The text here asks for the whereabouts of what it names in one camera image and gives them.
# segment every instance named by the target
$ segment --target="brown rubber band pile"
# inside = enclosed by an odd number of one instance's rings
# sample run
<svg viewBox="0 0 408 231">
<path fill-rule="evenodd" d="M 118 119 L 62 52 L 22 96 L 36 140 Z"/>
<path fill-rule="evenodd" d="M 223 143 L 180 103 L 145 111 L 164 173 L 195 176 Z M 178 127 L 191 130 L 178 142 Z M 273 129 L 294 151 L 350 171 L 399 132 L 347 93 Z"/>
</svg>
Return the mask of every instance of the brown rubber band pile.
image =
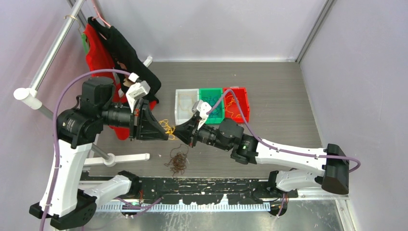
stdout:
<svg viewBox="0 0 408 231">
<path fill-rule="evenodd" d="M 187 152 L 184 153 L 182 151 L 177 152 L 177 154 L 175 156 L 171 156 L 171 153 L 176 150 L 179 149 L 182 145 L 187 147 Z M 183 175 L 184 170 L 187 168 L 186 166 L 186 160 L 187 160 L 187 153 L 189 153 L 189 147 L 185 144 L 180 144 L 180 146 L 178 148 L 173 148 L 170 151 L 170 161 L 165 164 L 166 167 L 170 167 L 170 170 L 173 171 L 173 176 L 176 173 L 181 173 L 181 175 Z"/>
</svg>

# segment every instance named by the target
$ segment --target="hanger hook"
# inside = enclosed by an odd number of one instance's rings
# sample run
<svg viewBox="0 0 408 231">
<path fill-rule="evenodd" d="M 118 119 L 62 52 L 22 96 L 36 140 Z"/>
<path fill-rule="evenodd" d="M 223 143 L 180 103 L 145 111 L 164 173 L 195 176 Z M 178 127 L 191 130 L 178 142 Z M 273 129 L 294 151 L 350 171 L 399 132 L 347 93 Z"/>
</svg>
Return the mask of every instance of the hanger hook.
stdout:
<svg viewBox="0 0 408 231">
<path fill-rule="evenodd" d="M 81 29 L 81 23 L 78 21 L 78 19 L 75 18 L 75 17 L 72 16 L 72 15 L 66 15 L 66 16 L 64 17 L 64 19 L 66 19 L 67 17 L 71 17 L 71 18 L 73 18 L 75 21 L 78 22 L 78 25 L 79 25 L 79 27 L 78 27 L 78 32 L 79 32 L 79 34 L 81 34 L 81 31 L 80 31 L 80 29 Z"/>
</svg>

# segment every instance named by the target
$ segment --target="gray wooden table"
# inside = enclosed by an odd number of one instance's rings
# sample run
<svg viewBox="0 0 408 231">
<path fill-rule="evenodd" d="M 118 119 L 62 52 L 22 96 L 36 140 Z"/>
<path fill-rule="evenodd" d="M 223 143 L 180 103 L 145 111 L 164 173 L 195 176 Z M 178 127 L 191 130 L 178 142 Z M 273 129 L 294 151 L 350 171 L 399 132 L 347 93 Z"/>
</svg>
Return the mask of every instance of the gray wooden table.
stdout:
<svg viewBox="0 0 408 231">
<path fill-rule="evenodd" d="M 162 81 L 156 94 L 160 103 L 153 114 L 158 121 L 174 122 L 176 89 L 246 87 L 251 107 L 250 124 L 261 138 L 281 144 L 321 147 L 302 73 L 297 63 L 153 62 L 149 67 Z M 110 128 L 99 136 L 98 146 L 115 155 L 150 153 L 150 160 L 94 166 L 93 176 L 113 176 L 121 170 L 139 176 L 171 177 L 164 163 L 180 141 L 119 141 Z M 287 169 L 275 165 L 241 165 L 230 153 L 198 143 L 188 153 L 187 169 L 175 177 L 267 178 L 270 171 Z"/>
</svg>

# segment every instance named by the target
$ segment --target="purple cable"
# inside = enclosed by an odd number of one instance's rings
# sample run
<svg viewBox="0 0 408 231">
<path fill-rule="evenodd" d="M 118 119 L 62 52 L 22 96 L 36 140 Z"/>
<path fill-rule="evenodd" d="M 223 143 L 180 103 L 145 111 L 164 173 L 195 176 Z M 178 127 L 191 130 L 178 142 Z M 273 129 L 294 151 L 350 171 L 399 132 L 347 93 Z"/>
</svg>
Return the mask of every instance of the purple cable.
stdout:
<svg viewBox="0 0 408 231">
<path fill-rule="evenodd" d="M 160 198 L 157 199 L 155 202 L 153 202 L 153 204 L 148 205 L 148 206 L 140 207 L 140 206 L 134 206 L 134 205 L 132 205 L 131 203 L 129 203 L 129 202 L 127 202 L 127 201 L 125 201 L 125 200 L 123 200 L 123 199 L 121 199 L 121 198 L 118 198 L 118 197 L 115 198 L 115 199 L 116 199 L 116 200 L 119 200 L 119 201 L 121 201 L 121 202 L 123 202 L 123 203 L 125 203 L 126 205 L 128 205 L 129 207 L 134 208 L 134 209 L 145 208 L 145 210 L 143 210 L 143 211 L 141 211 L 141 212 L 138 212 L 136 215 L 133 215 L 133 218 L 138 217 L 138 216 L 140 216 L 140 215 L 143 215 L 145 212 L 147 212 L 147 210 L 151 209 L 154 205 L 158 204 L 158 203 L 162 200 L 162 198 L 160 197 Z M 111 223 L 113 223 L 113 222 L 115 222 L 115 221 L 117 221 L 117 220 L 120 220 L 120 219 L 122 219 L 122 217 L 116 218 L 116 219 L 114 219 L 114 220 L 108 222 L 106 225 L 104 225 L 104 226 L 102 226 L 102 227 L 100 227 L 100 228 L 88 228 L 88 230 L 101 230 L 101 229 L 105 228 L 106 226 L 108 226 L 109 224 L 111 224 Z"/>
<path fill-rule="evenodd" d="M 280 208 L 279 208 L 279 212 L 278 212 L 278 214 L 276 215 L 277 218 L 279 218 L 279 215 L 280 215 L 280 213 L 282 212 L 283 203 L 285 202 L 285 197 L 287 197 L 286 193 L 284 193 L 283 196 L 282 196 L 282 203 L 281 203 L 281 206 L 280 206 Z"/>
<path fill-rule="evenodd" d="M 49 204 L 51 203 L 52 195 L 54 194 L 54 189 L 55 189 L 55 183 L 57 181 L 58 177 L 58 171 L 60 167 L 60 145 L 58 143 L 58 137 L 57 137 L 57 115 L 58 115 L 58 108 L 60 107 L 61 100 L 65 93 L 68 91 L 68 89 L 75 84 L 76 82 L 80 81 L 81 79 L 88 77 L 92 74 L 97 74 L 97 73 L 102 73 L 102 72 L 116 72 L 119 74 L 124 74 L 124 75 L 130 75 L 129 72 L 127 71 L 122 71 L 122 70 L 115 70 L 115 69 L 101 69 L 101 70 L 94 70 L 90 71 L 88 73 L 85 73 L 83 75 L 80 75 L 76 77 L 74 80 L 72 80 L 61 92 L 60 97 L 57 99 L 57 104 L 55 105 L 54 109 L 54 114 L 52 115 L 52 131 L 53 131 L 53 139 L 54 139 L 54 148 L 55 148 L 55 165 L 54 165 L 54 174 L 52 175 L 52 180 L 50 184 L 50 191 L 48 192 L 48 197 L 47 197 L 47 202 L 45 203 L 45 208 L 44 212 L 42 213 L 41 217 L 41 223 L 39 230 L 43 231 L 44 230 L 44 225 L 45 225 L 45 217 L 47 216 L 48 210 L 49 210 Z"/>
<path fill-rule="evenodd" d="M 265 145 L 266 147 L 273 149 L 273 150 L 278 150 L 277 147 L 274 147 L 270 144 L 265 143 L 263 140 L 261 140 L 261 138 L 259 138 L 257 135 L 255 135 L 254 131 L 252 130 L 251 126 L 248 124 L 248 121 L 246 121 L 245 116 L 243 115 L 241 106 L 239 104 L 239 101 L 237 99 L 237 97 L 235 96 L 235 93 L 232 89 L 228 89 L 224 92 L 224 94 L 221 95 L 221 97 L 218 99 L 217 103 L 211 108 L 211 110 L 209 112 L 207 112 L 207 115 L 211 114 L 216 107 L 218 107 L 218 105 L 221 103 L 221 101 L 224 99 L 224 97 L 231 92 L 232 96 L 235 99 L 235 102 L 238 106 L 238 110 L 241 113 L 241 117 L 246 125 L 246 127 L 248 128 L 249 132 L 255 137 L 255 139 L 260 142 L 261 144 Z M 357 170 L 360 166 L 361 166 L 361 162 L 353 157 L 347 157 L 347 156 L 336 156 L 336 155 L 319 155 L 317 156 L 316 154 L 306 154 L 306 153 L 299 153 L 299 152 L 294 152 L 291 150 L 286 150 L 286 149 L 279 149 L 279 152 L 284 152 L 284 153 L 289 153 L 289 154 L 294 154 L 294 155 L 300 155 L 300 156 L 307 156 L 307 157 L 313 157 L 313 158 L 328 158 L 328 159 L 340 159 L 340 160 L 349 160 L 349 161 L 354 161 L 357 163 L 357 165 L 350 169 L 349 172 L 353 172 L 355 170 Z"/>
</svg>

